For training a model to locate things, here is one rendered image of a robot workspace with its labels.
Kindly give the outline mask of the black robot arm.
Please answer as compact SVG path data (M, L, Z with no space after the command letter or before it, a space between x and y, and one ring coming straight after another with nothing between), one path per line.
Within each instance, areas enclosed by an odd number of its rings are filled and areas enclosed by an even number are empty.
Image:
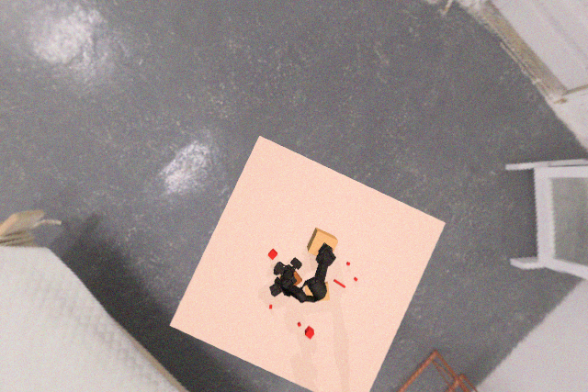
M294 275L292 276L291 274L285 274L282 280L269 287L272 297L276 297L280 293L283 293L283 295L286 297L292 296L296 298L301 304L305 302L315 303L323 300L327 294L325 277L328 266L331 266L336 259L332 249L333 248L326 243L322 245L316 257L318 267L315 276L306 280L302 287L294 286L294 284L297 283ZM277 262L274 267L273 274L283 275L287 268L287 265L284 265L282 262ZM310 289L312 296L306 296L302 290L304 286L307 286Z

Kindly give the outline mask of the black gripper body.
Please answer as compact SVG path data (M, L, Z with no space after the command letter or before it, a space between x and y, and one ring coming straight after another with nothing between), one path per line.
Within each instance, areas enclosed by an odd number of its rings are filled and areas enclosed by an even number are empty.
M283 275L280 277L280 279L283 279L283 276L285 274L291 274L292 276L295 275L293 272L297 269L299 270L302 266L302 263L296 258L294 257L291 262L290 262L293 266L291 267L290 265L288 266L287 270L284 271ZM277 277L274 281L274 283L280 281L280 279Z

